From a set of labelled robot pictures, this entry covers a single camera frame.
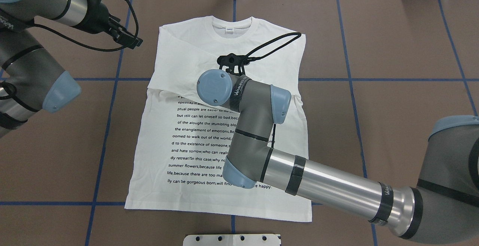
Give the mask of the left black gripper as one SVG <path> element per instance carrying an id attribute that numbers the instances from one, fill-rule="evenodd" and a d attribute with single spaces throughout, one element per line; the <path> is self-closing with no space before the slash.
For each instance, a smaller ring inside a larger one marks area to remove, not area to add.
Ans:
<path id="1" fill-rule="evenodd" d="M 105 32 L 112 36 L 116 43 L 130 49 L 142 45 L 143 40 L 127 31 L 127 28 L 119 23 L 120 19 L 111 15 L 101 1 L 86 0 L 87 12 L 77 24 L 77 29 L 92 34 Z"/>

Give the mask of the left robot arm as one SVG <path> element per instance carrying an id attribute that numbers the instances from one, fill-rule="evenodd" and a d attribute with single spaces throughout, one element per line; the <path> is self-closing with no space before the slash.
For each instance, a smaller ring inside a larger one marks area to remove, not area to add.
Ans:
<path id="1" fill-rule="evenodd" d="M 0 2 L 0 64 L 9 75 L 1 82 L 1 136 L 18 129 L 42 109 L 57 112 L 82 92 L 70 73 L 29 33 L 29 28 L 43 28 L 79 46 L 100 52 L 134 49 L 142 44 L 142 39 L 138 37 L 138 19 L 129 0 L 125 2 L 134 16 L 135 33 L 127 31 L 120 24 L 120 19 L 110 14 L 102 0 Z M 35 23 L 35 17 L 53 20 L 86 33 L 106 33 L 119 47 L 101 49 L 80 43 Z"/>

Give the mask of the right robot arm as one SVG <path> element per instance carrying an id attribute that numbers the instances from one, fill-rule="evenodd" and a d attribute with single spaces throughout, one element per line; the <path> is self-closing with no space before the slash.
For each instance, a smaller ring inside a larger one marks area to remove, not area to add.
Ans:
<path id="1" fill-rule="evenodd" d="M 417 243 L 452 244 L 478 236 L 477 116 L 438 120 L 416 187 L 394 188 L 269 147 L 273 125 L 286 119 L 288 90 L 219 69 L 205 71 L 196 89 L 206 104 L 239 113 L 222 175 L 233 186 L 265 183 Z"/>

